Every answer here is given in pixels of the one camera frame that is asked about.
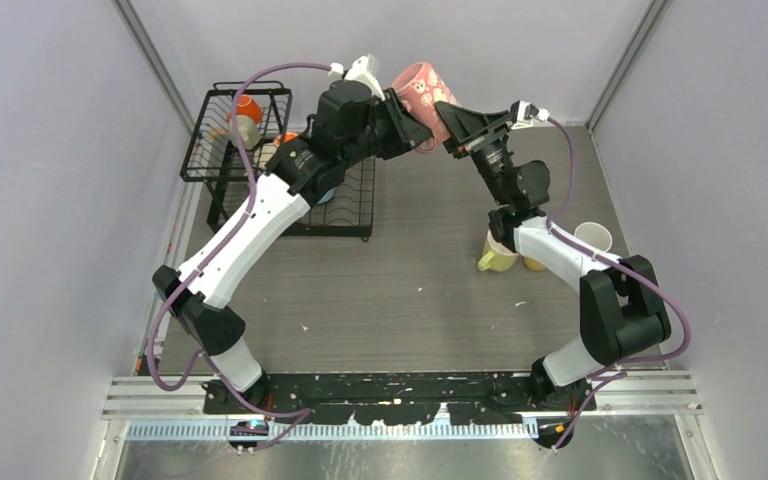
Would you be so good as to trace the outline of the large pink mug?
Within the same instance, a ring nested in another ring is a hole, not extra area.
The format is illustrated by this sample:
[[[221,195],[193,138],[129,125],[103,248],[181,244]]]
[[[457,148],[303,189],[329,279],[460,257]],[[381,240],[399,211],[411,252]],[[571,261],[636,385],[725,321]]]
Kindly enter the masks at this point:
[[[435,110],[435,104],[458,105],[459,102],[431,63],[410,65],[391,83],[391,88],[408,113],[432,132],[432,137],[418,146],[416,151],[430,153],[450,137]]]

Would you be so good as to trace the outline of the light blue cup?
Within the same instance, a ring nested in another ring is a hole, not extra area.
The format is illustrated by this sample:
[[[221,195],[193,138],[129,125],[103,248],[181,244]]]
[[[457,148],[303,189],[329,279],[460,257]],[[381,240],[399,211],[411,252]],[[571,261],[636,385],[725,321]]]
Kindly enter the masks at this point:
[[[336,190],[335,189],[329,189],[327,190],[322,197],[317,201],[318,204],[326,204],[330,201],[332,201],[335,197]]]

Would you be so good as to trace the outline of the light green mug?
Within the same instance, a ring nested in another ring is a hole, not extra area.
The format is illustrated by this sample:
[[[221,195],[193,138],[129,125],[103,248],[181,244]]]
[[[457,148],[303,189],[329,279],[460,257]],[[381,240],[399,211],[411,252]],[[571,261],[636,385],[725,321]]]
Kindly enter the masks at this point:
[[[482,255],[477,261],[479,271],[502,273],[512,268],[520,255],[496,241],[490,231],[487,232]]]

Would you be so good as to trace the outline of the yellow mug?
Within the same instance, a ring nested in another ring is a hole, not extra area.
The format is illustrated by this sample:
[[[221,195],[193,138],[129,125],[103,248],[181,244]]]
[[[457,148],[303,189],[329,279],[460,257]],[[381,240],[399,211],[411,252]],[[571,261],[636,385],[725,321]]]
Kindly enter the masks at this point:
[[[547,270],[545,265],[531,257],[524,256],[523,263],[531,271],[543,272]]]

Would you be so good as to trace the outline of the blue floral mug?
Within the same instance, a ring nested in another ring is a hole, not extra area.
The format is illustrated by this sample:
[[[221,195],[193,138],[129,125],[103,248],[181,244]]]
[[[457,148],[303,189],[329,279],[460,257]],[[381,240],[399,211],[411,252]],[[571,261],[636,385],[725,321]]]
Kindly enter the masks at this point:
[[[574,237],[601,251],[609,251],[613,246],[613,235],[604,225],[597,222],[583,222],[574,230]]]

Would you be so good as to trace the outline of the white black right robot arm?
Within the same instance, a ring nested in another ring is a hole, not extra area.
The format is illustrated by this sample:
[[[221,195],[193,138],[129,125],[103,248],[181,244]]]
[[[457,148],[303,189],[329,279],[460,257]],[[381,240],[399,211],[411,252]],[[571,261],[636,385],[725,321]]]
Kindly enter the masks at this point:
[[[549,200],[548,166],[540,160],[513,163],[510,132],[535,120],[553,123],[547,110],[523,101],[497,113],[443,101],[434,108],[449,133],[447,152],[471,158],[499,206],[489,214],[493,240],[540,263],[578,295],[577,336],[532,366],[526,390],[537,406],[558,409],[570,398],[571,385],[671,336],[651,262],[618,257],[557,227],[541,209]]]

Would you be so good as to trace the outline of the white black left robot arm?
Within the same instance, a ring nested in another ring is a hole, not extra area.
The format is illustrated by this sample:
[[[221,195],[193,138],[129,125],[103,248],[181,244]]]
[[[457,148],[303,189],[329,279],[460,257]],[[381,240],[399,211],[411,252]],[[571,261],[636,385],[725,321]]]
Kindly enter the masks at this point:
[[[339,80],[318,100],[308,129],[281,144],[248,198],[220,231],[177,268],[159,267],[154,287],[170,313],[226,379],[228,400],[258,412],[267,398],[264,371],[245,343],[245,322],[229,306],[238,285],[266,250],[304,217],[345,173],[369,158],[388,160],[425,143],[432,130],[387,89],[376,95]]]

